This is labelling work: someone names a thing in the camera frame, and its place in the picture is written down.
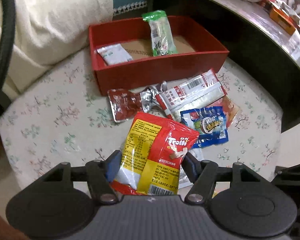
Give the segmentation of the blue snack packet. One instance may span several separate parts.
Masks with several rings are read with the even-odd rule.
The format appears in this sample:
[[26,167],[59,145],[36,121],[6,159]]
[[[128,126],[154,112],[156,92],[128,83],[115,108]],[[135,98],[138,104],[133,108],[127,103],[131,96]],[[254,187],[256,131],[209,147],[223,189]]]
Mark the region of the blue snack packet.
[[181,123],[199,132],[192,148],[205,148],[229,141],[226,116],[222,106],[181,111]]

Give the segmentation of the orange box on table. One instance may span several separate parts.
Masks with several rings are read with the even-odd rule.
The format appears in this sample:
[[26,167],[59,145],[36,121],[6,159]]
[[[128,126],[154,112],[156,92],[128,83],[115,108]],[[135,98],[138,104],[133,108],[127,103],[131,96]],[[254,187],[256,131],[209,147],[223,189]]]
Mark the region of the orange box on table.
[[296,31],[293,21],[282,10],[272,7],[269,16],[290,36]]

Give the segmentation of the orange clear snack packet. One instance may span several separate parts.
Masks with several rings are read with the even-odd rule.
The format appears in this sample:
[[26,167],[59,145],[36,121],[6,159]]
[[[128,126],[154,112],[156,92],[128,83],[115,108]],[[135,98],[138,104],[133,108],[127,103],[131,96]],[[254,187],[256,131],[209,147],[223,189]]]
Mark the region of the orange clear snack packet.
[[209,107],[221,106],[223,107],[223,112],[226,116],[226,126],[229,128],[234,122],[236,122],[242,113],[242,110],[238,105],[236,105],[227,96],[220,98],[214,103],[210,104]]

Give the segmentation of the grey coffee table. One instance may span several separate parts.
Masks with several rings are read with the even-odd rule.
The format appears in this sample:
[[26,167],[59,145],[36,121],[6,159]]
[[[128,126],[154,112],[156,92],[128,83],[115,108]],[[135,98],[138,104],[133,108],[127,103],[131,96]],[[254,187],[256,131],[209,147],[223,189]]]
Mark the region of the grey coffee table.
[[277,45],[300,69],[300,34],[289,35],[273,21],[261,6],[244,0],[204,0],[227,10],[240,20],[260,31]]

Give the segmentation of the cream white blanket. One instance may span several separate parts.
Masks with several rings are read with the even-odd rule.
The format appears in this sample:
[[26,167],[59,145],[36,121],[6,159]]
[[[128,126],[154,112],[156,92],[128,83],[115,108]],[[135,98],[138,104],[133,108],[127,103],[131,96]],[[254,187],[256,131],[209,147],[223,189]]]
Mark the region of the cream white blanket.
[[15,0],[13,53],[3,92],[17,98],[56,63],[88,45],[88,27],[113,18],[113,0]]

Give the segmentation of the white snack sachet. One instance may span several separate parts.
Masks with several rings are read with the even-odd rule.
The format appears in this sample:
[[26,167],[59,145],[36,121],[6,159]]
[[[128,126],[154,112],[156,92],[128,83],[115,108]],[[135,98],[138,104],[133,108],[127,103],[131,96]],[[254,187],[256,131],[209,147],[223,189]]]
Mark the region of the white snack sachet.
[[131,55],[119,43],[98,48],[96,52],[101,55],[107,65],[115,65],[133,60]]

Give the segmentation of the red white snack packet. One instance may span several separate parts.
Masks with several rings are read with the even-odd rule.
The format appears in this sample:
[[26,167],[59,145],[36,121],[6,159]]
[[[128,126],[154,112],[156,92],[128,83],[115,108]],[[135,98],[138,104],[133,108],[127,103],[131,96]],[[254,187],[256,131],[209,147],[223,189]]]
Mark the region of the red white snack packet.
[[227,95],[213,69],[156,95],[167,118],[181,120],[181,112],[206,107]]

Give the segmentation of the dark red snack pouch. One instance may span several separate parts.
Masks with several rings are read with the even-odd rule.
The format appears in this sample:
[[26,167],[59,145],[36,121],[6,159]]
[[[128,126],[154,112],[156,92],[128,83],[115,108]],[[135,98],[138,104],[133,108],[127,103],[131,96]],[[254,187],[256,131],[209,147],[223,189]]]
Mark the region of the dark red snack pouch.
[[122,88],[109,90],[107,94],[113,120],[121,123],[133,118],[138,112],[148,113],[153,107],[160,107],[156,96],[166,90],[166,81],[136,93]]

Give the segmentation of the green rice cracker packet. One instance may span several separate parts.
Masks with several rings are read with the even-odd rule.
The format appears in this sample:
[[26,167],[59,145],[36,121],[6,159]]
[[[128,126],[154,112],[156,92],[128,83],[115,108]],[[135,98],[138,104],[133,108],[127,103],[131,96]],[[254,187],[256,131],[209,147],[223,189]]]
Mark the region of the green rice cracker packet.
[[156,10],[147,12],[142,15],[142,19],[149,24],[151,30],[153,56],[165,56],[178,53],[165,11]]

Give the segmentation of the red yellow Trolli bag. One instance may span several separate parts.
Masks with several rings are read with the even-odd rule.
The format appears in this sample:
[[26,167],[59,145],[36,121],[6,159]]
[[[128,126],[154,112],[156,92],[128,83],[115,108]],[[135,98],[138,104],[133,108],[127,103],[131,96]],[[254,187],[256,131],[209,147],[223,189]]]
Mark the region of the red yellow Trolli bag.
[[128,132],[112,188],[129,195],[177,194],[181,163],[198,137],[198,131],[179,122],[138,113]]

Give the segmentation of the floral tablecloth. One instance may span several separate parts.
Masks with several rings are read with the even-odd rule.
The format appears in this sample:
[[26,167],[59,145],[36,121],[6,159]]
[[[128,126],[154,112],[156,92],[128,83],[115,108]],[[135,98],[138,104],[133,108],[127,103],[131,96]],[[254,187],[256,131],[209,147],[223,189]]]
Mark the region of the floral tablecloth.
[[[242,162],[271,180],[283,111],[247,72],[226,60],[217,74],[239,112],[221,145],[195,149],[198,159],[230,167]],[[0,118],[0,135],[17,183],[24,189],[61,162],[83,166],[123,147],[130,121],[116,124],[101,96],[85,48],[58,64]]]

